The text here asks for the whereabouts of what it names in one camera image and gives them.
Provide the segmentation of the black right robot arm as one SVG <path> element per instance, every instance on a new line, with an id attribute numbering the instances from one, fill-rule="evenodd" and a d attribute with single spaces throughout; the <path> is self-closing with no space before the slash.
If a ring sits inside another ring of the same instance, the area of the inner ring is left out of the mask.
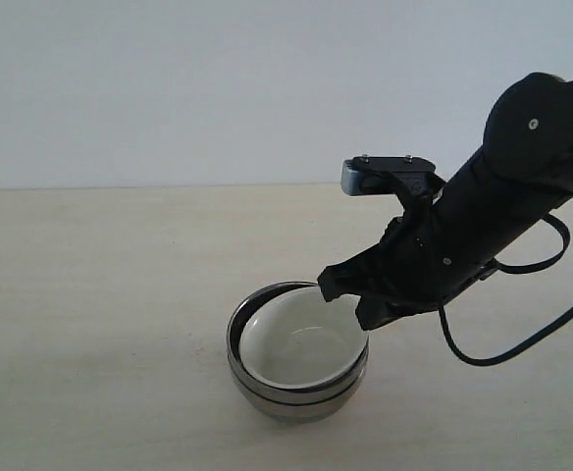
<path id="1" fill-rule="evenodd" d="M 393 194 L 403 212 L 373 246 L 322 271 L 323 297 L 357 296 L 366 331 L 434 311 L 497 271 L 506 246 L 573 198 L 573 81 L 533 73 L 511 85 L 449 180 L 420 157 L 356 156 L 341 186 Z"/>

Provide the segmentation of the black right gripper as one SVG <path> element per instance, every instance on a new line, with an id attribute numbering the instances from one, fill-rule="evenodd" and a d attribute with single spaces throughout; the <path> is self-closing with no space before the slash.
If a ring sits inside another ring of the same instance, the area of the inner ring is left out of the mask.
<path id="1" fill-rule="evenodd" d="M 355 315 L 365 332 L 434 312 L 437 300 L 469 288 L 507 245 L 567 199 L 558 189 L 499 177 L 477 150 L 438 200 L 422 198 L 416 211 L 388 225 L 379 246 L 327 266 L 317 285 L 327 302 L 361 296 Z"/>

